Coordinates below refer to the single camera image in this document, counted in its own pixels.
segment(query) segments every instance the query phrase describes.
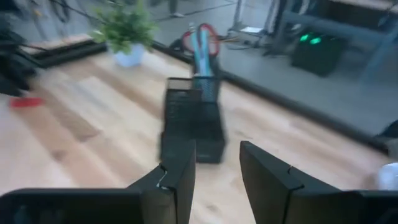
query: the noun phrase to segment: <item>green light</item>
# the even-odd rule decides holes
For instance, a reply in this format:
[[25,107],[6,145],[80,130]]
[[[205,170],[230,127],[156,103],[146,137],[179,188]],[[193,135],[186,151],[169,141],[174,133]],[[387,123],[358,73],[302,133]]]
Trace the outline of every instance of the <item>green light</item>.
[[301,36],[300,41],[301,42],[306,41],[308,38],[309,38],[309,35],[305,34],[305,35]]
[[319,44],[321,42],[321,38],[314,38],[310,41],[310,44]]

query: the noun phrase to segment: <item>white object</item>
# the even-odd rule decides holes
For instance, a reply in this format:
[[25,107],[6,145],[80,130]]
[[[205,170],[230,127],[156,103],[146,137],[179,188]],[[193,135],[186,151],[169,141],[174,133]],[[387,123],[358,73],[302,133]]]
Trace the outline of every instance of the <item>white object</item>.
[[184,17],[183,14],[178,13],[178,12],[175,12],[175,13],[171,14],[171,16],[172,16],[173,18],[183,18],[183,17]]
[[384,165],[377,177],[379,190],[398,190],[398,162]]
[[125,54],[122,51],[118,53],[113,53],[113,57],[116,62],[123,67],[131,67],[139,65],[142,62],[142,57],[144,56],[145,48],[142,44],[132,44],[130,54]]
[[262,31],[262,28],[258,28],[258,27],[245,27],[245,28],[241,29],[241,32],[250,32],[250,33],[255,33],[255,34],[257,34],[260,31]]

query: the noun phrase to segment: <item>white pot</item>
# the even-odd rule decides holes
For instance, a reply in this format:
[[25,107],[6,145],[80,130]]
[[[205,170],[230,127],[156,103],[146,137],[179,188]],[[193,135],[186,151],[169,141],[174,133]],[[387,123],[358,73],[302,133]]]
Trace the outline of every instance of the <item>white pot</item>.
[[379,190],[398,190],[398,162],[384,165],[377,178]]
[[139,65],[142,62],[144,52],[145,48],[142,44],[132,44],[130,54],[125,54],[123,52],[112,52],[112,54],[119,65],[123,67],[131,67]]

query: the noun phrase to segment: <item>green plant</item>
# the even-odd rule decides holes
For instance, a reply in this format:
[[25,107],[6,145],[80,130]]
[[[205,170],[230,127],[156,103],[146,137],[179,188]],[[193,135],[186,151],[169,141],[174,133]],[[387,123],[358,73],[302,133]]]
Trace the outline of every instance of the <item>green plant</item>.
[[143,0],[138,0],[136,8],[130,10],[121,1],[109,2],[109,5],[109,12],[96,9],[99,26],[90,34],[92,38],[96,42],[106,41],[114,53],[131,53],[131,44],[142,44],[150,50],[155,25],[149,20]]

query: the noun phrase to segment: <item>gray floor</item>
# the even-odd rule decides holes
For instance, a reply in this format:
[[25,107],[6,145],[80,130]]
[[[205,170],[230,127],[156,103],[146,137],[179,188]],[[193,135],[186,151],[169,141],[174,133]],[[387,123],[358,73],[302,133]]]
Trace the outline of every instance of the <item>gray floor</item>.
[[[69,0],[77,9],[76,0]],[[263,26],[270,0],[248,1],[243,21],[250,26]],[[95,0],[86,0],[84,7],[89,13],[93,6],[99,6]],[[170,44],[184,33],[190,22],[199,24],[208,22],[217,32],[225,35],[232,25],[235,0],[185,0],[180,1],[178,11],[186,14],[182,19],[170,19],[167,1],[150,8],[154,20],[158,22],[155,39]],[[54,27],[56,19],[44,10],[47,17],[41,18],[48,40],[58,39],[62,35],[88,32],[90,24],[83,16],[73,13],[72,21],[67,25]],[[15,30],[31,42],[43,40],[30,20],[14,20]],[[221,66],[236,75],[242,76],[269,90],[284,95],[298,103],[304,103],[317,111],[355,126],[365,133],[377,134],[386,125],[398,119],[398,68],[396,50],[387,56],[380,71],[372,80],[363,82],[359,76],[361,68],[374,46],[363,43],[368,54],[347,52],[341,59],[336,71],[325,78],[293,68],[288,57],[264,58],[259,49],[230,50],[222,47]]]

